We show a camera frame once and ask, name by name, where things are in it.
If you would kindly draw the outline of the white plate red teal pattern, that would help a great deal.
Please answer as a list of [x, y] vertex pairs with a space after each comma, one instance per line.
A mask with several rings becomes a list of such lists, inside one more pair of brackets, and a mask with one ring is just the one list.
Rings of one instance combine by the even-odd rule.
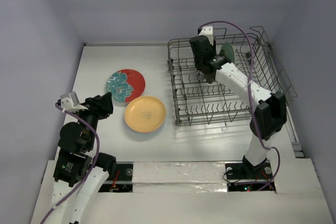
[[121, 69], [107, 79], [105, 92], [110, 92], [115, 102], [129, 103], [144, 93], [145, 86], [145, 78], [140, 72]]

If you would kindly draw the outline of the yellow plate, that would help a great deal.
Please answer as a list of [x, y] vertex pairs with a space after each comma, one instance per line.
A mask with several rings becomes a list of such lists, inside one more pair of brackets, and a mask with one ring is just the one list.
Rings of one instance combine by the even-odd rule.
[[125, 109], [124, 120], [127, 126], [138, 133], [152, 133], [158, 130], [166, 118], [163, 102], [152, 96], [138, 97]]

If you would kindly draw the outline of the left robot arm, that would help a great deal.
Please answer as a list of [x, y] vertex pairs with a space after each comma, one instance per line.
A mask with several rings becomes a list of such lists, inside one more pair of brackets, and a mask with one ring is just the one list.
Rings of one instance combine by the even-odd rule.
[[79, 102], [73, 91], [60, 96], [55, 107], [75, 118], [62, 126], [50, 210], [42, 223], [82, 223], [102, 184], [116, 174], [117, 160], [100, 152], [97, 126], [113, 113], [112, 94]]

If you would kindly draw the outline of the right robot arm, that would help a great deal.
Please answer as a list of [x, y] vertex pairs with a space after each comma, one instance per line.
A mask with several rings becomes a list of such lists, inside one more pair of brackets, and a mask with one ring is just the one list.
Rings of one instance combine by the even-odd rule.
[[251, 110], [250, 130], [252, 139], [243, 156], [241, 171], [253, 178], [266, 162], [271, 141], [287, 121], [286, 97], [282, 92], [273, 93], [243, 74], [234, 63], [234, 50], [230, 43], [222, 45], [220, 53], [204, 35], [189, 40], [195, 67], [208, 83], [218, 82], [234, 92]]

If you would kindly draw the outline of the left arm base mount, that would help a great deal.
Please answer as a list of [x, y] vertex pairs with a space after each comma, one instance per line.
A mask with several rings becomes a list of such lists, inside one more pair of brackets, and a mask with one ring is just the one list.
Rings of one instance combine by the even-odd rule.
[[133, 163], [118, 162], [114, 174], [109, 176], [99, 189], [99, 193], [133, 192]]

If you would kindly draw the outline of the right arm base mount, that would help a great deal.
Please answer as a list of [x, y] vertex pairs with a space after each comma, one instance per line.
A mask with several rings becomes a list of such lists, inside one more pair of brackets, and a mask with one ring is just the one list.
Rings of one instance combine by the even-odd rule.
[[272, 177], [272, 168], [268, 159], [256, 168], [250, 166], [245, 161], [226, 162], [223, 173], [223, 180], [226, 182], [229, 192], [275, 192], [275, 183], [270, 181]]

